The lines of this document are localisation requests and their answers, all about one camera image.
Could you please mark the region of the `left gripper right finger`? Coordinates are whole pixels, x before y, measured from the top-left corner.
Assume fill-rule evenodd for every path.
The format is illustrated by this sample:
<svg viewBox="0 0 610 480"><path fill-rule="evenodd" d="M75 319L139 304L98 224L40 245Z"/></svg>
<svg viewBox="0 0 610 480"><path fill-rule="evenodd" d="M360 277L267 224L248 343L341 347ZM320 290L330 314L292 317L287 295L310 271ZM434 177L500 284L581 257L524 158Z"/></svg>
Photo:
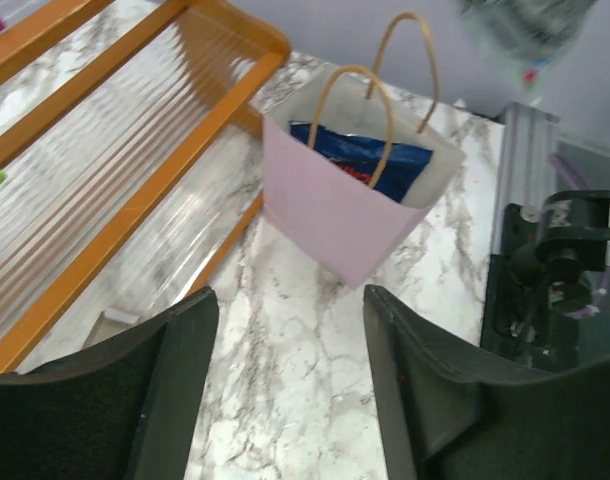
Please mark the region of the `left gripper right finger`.
<svg viewBox="0 0 610 480"><path fill-rule="evenodd" d="M610 359L563 373L496 356L364 289L392 479L610 479Z"/></svg>

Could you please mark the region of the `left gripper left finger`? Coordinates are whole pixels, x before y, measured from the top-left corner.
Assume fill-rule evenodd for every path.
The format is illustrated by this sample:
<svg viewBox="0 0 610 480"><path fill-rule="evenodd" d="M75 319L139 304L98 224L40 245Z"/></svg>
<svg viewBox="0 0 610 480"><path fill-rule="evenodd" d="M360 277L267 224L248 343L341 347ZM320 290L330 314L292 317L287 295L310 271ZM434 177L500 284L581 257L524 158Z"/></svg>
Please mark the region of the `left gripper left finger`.
<svg viewBox="0 0 610 480"><path fill-rule="evenodd" d="M129 330L0 374L0 479L181 479L215 343L204 287Z"/></svg>

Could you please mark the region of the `blue Burts chips bag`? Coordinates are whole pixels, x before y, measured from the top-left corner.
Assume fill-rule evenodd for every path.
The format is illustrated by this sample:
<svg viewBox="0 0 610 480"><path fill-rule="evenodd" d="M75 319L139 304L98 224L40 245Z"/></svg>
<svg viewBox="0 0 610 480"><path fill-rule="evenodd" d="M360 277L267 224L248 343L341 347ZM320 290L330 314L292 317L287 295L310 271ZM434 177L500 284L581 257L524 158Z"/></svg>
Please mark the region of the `blue Burts chips bag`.
<svg viewBox="0 0 610 480"><path fill-rule="evenodd" d="M379 226L385 232L377 248L389 252L391 240L410 233L441 195L430 170L435 151L325 127L312 136L310 129L265 123L264 202L286 225L302 220L316 237L341 240Z"/></svg>

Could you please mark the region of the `white paper bag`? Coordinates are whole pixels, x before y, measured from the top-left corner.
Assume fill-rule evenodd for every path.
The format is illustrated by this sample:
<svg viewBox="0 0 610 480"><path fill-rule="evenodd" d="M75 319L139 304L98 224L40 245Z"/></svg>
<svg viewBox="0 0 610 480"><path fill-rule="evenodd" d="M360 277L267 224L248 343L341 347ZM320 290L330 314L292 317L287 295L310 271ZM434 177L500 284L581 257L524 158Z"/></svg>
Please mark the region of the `white paper bag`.
<svg viewBox="0 0 610 480"><path fill-rule="evenodd" d="M392 100L380 68L394 28L418 22L432 81L439 75L431 30L413 12L388 25L372 68L329 65L263 117L263 195L268 219L301 250L351 288L360 286L405 240L445 193L465 160L462 150L430 125L438 104L419 117ZM320 151L324 131L377 141L368 180L358 179ZM403 145L430 155L394 200L377 184Z"/></svg>

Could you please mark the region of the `grey plastic clip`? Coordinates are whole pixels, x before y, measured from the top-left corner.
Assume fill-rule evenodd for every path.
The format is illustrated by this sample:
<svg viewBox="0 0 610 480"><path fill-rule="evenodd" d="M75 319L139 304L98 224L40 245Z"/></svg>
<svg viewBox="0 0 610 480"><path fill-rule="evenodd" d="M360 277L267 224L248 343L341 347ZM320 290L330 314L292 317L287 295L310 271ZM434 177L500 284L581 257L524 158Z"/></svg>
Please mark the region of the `grey plastic clip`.
<svg viewBox="0 0 610 480"><path fill-rule="evenodd" d="M462 1L461 19L483 60L532 106L547 72L574 46L594 0Z"/></svg>

